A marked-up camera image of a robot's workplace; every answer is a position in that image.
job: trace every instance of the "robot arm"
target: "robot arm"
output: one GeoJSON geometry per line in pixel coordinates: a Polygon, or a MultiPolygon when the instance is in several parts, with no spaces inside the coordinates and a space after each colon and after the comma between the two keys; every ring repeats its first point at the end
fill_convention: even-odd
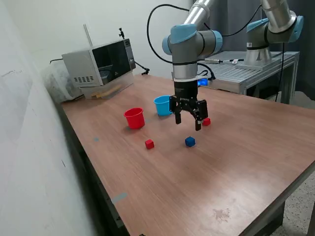
{"type": "Polygon", "coordinates": [[[245,64],[263,66],[272,60],[269,45],[295,42],[301,35],[304,19],[289,10],[286,0],[261,0],[267,18],[247,27],[245,64]]]}
{"type": "MultiPolygon", "coordinates": [[[[197,0],[182,25],[174,26],[163,40],[166,54],[172,55],[175,95],[170,97],[170,111],[176,123],[181,123],[181,111],[195,118],[196,130],[208,117],[207,102],[198,101],[197,61],[202,55],[218,52],[222,36],[214,30],[198,31],[210,16],[210,7],[216,0],[197,0]]],[[[286,0],[261,0],[268,18],[248,25],[247,56],[245,64],[263,65],[271,62],[269,44],[296,41],[303,28],[303,17],[290,11],[286,0]]]]}
{"type": "Polygon", "coordinates": [[[196,131],[208,117],[206,100],[198,101],[199,56],[218,52],[222,47],[222,36],[214,30],[198,31],[209,18],[210,7],[215,0],[198,0],[190,9],[182,25],[174,26],[171,34],[163,40],[163,50],[173,58],[173,80],[175,95],[170,97],[170,111],[176,123],[181,123],[181,111],[195,118],[196,131]]]}

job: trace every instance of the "plastic bag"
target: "plastic bag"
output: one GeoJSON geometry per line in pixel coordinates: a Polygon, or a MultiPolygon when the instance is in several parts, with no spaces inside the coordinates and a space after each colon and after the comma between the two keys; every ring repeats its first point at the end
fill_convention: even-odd
{"type": "Polygon", "coordinates": [[[47,91],[57,103],[83,95],[79,88],[73,86],[63,60],[53,61],[43,70],[42,78],[47,91]]]}

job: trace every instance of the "red cup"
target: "red cup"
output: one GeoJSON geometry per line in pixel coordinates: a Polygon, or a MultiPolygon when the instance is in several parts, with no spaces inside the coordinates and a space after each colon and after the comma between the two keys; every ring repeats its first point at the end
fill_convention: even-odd
{"type": "Polygon", "coordinates": [[[124,113],[130,129],[140,129],[144,126],[143,109],[140,107],[132,108],[124,113]]]}

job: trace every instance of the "gray curtain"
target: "gray curtain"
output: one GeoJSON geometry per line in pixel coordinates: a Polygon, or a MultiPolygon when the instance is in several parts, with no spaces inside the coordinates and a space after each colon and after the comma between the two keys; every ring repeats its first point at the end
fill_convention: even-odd
{"type": "MultiPolygon", "coordinates": [[[[315,65],[313,55],[315,53],[315,13],[312,0],[287,0],[291,10],[297,15],[305,17],[304,29],[300,39],[295,43],[285,45],[286,51],[300,51],[300,62],[297,77],[297,90],[304,92],[312,100],[315,100],[315,65]]],[[[231,34],[239,30],[251,18],[260,0],[218,0],[211,10],[210,27],[218,30],[222,35],[231,34]]],[[[262,11],[258,11],[253,19],[265,18],[262,11]]],[[[246,30],[232,37],[223,39],[224,51],[245,51],[246,30]]],[[[281,51],[281,45],[271,45],[272,51],[281,51]]]]}

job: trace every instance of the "blue cup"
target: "blue cup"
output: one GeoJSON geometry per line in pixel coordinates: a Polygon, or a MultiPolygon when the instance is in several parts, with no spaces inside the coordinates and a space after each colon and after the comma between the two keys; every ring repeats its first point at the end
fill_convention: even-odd
{"type": "Polygon", "coordinates": [[[169,96],[161,96],[154,99],[154,103],[157,107],[157,114],[159,116],[168,116],[172,114],[172,112],[169,111],[169,96]]]}

